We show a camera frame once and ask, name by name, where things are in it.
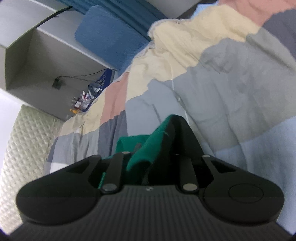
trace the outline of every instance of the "patchwork comforter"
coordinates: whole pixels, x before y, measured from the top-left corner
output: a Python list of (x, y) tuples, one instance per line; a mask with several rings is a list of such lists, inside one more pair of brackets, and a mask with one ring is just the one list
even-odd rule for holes
[(296, 1), (220, 0), (192, 20), (161, 20), (153, 40), (89, 111), (62, 127), (46, 173), (115, 152), (183, 116), (205, 153), (285, 194), (278, 223), (296, 231)]

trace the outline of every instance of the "green towel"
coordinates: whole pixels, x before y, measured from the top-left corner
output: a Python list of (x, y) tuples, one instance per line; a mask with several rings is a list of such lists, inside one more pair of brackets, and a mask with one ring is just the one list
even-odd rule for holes
[(203, 154), (187, 122), (177, 115), (168, 116), (151, 135), (119, 138), (116, 153), (123, 151), (134, 152), (123, 164), (123, 183), (129, 185), (165, 185), (170, 179), (173, 155), (182, 154), (198, 161)]

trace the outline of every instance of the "circular button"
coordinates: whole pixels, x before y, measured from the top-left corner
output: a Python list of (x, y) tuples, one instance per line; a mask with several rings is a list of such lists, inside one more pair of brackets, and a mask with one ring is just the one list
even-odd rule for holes
[(116, 190), (117, 186), (114, 183), (107, 183), (103, 185), (102, 188), (106, 192), (112, 192)]
[(229, 189), (229, 196), (242, 203), (254, 203), (263, 197), (261, 188), (252, 184), (238, 184)]
[(195, 191), (197, 189), (197, 186), (193, 183), (186, 183), (183, 185), (183, 189), (185, 191)]

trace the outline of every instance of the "quilted mattress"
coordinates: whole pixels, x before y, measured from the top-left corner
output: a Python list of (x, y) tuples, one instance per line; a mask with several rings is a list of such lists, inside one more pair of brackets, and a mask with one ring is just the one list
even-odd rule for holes
[(19, 189), (43, 175), (43, 165), (63, 121), (23, 105), (16, 118), (0, 175), (0, 228), (13, 232), (22, 220), (15, 205)]

